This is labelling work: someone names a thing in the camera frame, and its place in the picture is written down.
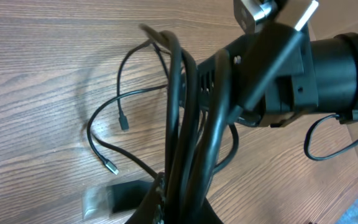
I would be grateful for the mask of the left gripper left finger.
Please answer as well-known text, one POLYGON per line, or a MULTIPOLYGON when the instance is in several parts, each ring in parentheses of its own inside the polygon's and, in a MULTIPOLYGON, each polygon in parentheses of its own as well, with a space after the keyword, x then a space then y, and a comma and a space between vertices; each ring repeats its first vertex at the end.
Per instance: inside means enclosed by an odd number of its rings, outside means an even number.
POLYGON ((83 219, 113 218, 132 211, 126 223, 158 223, 164 183, 165 174, 160 172, 151 182, 133 180, 88 189, 82 199, 83 219))

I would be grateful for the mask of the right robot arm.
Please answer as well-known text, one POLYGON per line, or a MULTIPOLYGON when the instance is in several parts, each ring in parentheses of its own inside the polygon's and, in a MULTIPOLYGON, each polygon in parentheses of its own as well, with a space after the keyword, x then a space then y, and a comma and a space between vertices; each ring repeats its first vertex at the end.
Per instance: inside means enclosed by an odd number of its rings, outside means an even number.
POLYGON ((282 128, 304 114, 358 122, 358 34, 311 40, 318 1, 234 2, 244 34, 226 46, 227 120, 282 128))

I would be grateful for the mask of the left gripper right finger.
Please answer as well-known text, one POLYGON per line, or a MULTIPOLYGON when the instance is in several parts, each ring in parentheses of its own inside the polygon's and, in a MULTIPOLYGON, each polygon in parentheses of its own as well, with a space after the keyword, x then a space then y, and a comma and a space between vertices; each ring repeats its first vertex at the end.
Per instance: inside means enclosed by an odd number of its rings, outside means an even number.
POLYGON ((205 198, 197 214, 197 224, 223 224, 221 219, 213 210, 208 199, 205 198))

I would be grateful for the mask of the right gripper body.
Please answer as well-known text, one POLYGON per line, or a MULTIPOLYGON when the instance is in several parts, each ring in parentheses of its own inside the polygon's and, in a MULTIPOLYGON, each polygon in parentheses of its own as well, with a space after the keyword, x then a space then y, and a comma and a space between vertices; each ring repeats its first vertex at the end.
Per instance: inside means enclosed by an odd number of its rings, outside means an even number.
POLYGON ((224 104, 228 123, 281 128, 318 109, 308 27, 271 22, 245 34, 196 66, 193 100, 199 113, 224 104))

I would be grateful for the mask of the black cable silver usb plug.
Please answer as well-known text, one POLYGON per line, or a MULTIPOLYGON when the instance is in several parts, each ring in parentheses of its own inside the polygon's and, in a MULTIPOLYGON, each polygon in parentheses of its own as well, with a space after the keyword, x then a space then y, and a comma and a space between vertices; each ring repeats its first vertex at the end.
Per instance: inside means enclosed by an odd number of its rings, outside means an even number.
MULTIPOLYGON (((140 29, 148 39, 139 47, 160 44, 170 52, 168 75, 167 117, 165 130, 165 183, 162 192, 162 220, 158 223, 197 223, 197 214, 212 183, 213 176, 226 167, 239 148, 236 128, 223 117, 226 105, 213 104, 207 115, 201 116, 196 109, 197 102, 192 99, 197 87, 196 62, 181 47, 176 35, 168 30, 157 32, 142 24, 140 29), (203 129, 199 128, 203 119, 203 129)), ((95 144, 116 151, 138 164, 154 179, 156 171, 139 158, 123 148, 97 138, 92 132, 93 121, 110 104, 140 93, 145 88, 130 91, 103 103, 90 117, 86 135, 89 146, 103 165, 112 173, 116 166, 104 157, 95 144)))

